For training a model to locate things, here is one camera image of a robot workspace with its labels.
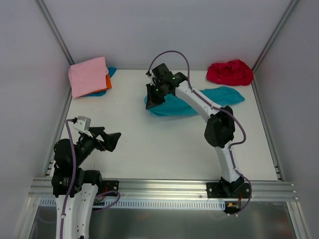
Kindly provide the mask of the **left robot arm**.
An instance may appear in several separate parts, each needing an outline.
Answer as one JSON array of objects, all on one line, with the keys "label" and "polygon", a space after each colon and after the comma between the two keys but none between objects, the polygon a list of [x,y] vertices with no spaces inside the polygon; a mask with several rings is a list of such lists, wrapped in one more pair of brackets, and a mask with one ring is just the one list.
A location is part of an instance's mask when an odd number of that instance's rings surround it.
[{"label": "left robot arm", "polygon": [[89,238],[96,199],[116,195],[115,201],[119,201],[120,193],[105,188],[99,170],[83,170],[80,166],[94,150],[114,151],[121,135],[120,132],[107,134],[104,127],[91,127],[88,134],[80,133],[76,143],[71,138],[56,142],[51,179],[57,210],[56,238]]}]

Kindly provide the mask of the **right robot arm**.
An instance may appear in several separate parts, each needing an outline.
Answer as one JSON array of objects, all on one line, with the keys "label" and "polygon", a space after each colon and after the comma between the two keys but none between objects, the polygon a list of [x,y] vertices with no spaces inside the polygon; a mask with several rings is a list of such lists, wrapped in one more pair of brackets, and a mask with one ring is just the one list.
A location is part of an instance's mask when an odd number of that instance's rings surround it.
[{"label": "right robot arm", "polygon": [[204,138],[214,147],[220,163],[222,176],[212,192],[224,198],[239,194],[245,179],[236,167],[232,152],[235,132],[233,110],[229,106],[215,104],[191,85],[187,75],[181,72],[173,74],[164,63],[148,70],[146,75],[151,79],[146,85],[146,109],[163,104],[167,95],[174,95],[190,105],[206,122]]}]

